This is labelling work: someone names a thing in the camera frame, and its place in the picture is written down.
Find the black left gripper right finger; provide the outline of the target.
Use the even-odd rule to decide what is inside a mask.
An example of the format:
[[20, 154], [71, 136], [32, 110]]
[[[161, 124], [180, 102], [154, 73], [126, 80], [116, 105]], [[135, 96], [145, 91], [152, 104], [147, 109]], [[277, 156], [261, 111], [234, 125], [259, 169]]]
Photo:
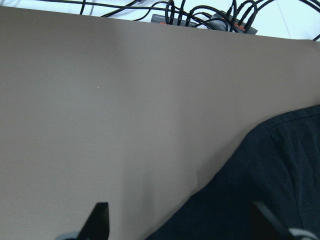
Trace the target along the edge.
[[299, 240], [262, 202], [251, 203], [251, 234], [254, 240]]

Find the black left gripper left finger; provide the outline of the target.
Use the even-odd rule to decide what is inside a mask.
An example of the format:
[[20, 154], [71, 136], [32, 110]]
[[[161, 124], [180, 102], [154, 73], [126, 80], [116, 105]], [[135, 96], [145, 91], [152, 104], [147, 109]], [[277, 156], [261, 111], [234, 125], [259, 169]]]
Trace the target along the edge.
[[109, 204], [98, 202], [77, 235], [77, 240], [108, 240], [110, 235]]

